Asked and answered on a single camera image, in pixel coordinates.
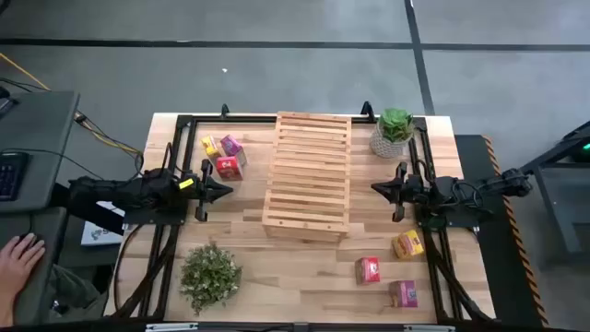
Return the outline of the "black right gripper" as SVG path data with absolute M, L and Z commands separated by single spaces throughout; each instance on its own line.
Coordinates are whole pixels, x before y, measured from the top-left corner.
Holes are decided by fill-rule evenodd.
M 425 187 L 420 175 L 407 175 L 407 163 L 401 161 L 395 170 L 395 178 L 371 184 L 371 188 L 383 196 L 390 204 L 395 203 L 394 222 L 399 222 L 405 217 L 405 203 L 424 204 Z M 396 180 L 399 186 L 395 190 Z

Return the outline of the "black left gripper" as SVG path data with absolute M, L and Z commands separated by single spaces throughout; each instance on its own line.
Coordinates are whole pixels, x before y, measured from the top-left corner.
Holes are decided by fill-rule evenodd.
M 188 172 L 186 174 L 186 180 L 192 180 L 192 182 L 186 187 L 186 190 L 188 191 L 188 193 L 186 194 L 186 198 L 188 200 L 198 201 L 197 208 L 195 211 L 195 218 L 198 221 L 206 222 L 207 209 L 205 207 L 205 203 L 208 202 L 208 181 L 210 180 L 210 175 L 213 172 L 213 165 L 209 159 L 202 160 L 200 170 L 202 173 L 201 176 L 198 176 L 196 173 L 193 172 Z M 225 184 L 219 184 L 217 182 L 213 182 L 211 184 L 211 187 L 216 189 L 211 194 L 212 202 L 233 192 L 231 187 L 226 186 Z

